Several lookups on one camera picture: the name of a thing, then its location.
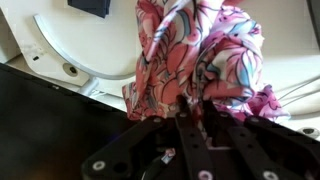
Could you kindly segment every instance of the black plastic part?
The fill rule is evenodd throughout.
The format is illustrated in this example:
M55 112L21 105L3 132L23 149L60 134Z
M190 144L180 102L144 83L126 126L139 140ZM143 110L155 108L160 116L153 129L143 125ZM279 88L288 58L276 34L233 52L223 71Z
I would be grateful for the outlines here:
M126 113L0 64L0 179L82 179L81 164L136 124Z
M272 172L277 176L276 179L303 180L302 177L272 162L247 128L232 127L229 133L254 179L265 180L264 173Z
M320 48L320 1L307 0L311 21Z
M200 171L207 171L212 177L215 177L214 166L203 136L200 130L192 124L190 111L177 113L176 126L180 133L189 179L198 180Z
M138 154L139 151L149 150L141 155L145 156L145 158L148 157L148 153L155 155L155 133L157 130L162 128L166 122L164 119L158 118L158 120L160 121L155 121L155 118L150 117L138 123L115 141L88 158L82 167L84 177L87 177L87 179L126 179L132 176L134 172L137 171L137 168L144 168L143 166L141 167L141 164L145 165L146 163L137 163L141 160ZM153 143L143 144L146 146L142 148L139 144L143 143L144 140L148 140L147 142ZM94 170L93 164L97 161L106 162L106 167L101 171ZM114 167L119 163L123 163L127 167L122 172L115 171Z
M68 5L105 18L109 14L111 0L68 0Z
M244 126L256 134L271 160L300 176L311 174L320 179L318 141L262 117L248 117Z

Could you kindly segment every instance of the white circular panel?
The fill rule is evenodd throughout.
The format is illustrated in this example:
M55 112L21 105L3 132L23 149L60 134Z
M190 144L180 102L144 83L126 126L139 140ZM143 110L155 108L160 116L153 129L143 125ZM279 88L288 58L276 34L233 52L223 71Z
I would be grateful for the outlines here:
M73 8L67 0L47 1L37 14L65 53L102 74L134 72L141 51L135 0L111 1L110 14L105 19Z

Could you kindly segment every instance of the floral cloth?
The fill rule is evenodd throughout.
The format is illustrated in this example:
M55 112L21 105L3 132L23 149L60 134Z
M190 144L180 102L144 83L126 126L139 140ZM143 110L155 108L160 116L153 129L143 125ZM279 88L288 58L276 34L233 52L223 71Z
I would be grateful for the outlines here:
M166 118L183 95L195 114L211 100L240 120L288 119L270 85L261 82L261 26L222 0L138 0L143 52L136 81L123 87L127 115Z

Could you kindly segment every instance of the pink flower pattern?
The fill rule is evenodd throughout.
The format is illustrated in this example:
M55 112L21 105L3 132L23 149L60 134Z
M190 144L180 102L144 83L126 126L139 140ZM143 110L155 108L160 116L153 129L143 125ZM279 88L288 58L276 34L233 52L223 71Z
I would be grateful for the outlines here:
M166 118L176 110L177 95L187 99L196 121L203 100L240 120L290 117L272 87L261 88L261 26L240 8L222 3L138 0L143 52L136 81L123 87L129 119Z

